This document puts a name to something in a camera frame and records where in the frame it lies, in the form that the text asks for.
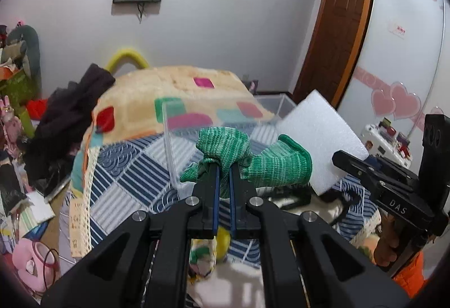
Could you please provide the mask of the person's right hand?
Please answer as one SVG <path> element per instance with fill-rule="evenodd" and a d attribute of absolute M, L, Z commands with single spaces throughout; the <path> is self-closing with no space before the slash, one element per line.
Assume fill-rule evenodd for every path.
<path fill-rule="evenodd" d="M 378 266 L 388 267 L 397 259 L 396 248 L 399 237 L 395 230 L 395 219 L 391 215 L 382 217 L 381 236 L 374 251 L 374 260 Z"/>

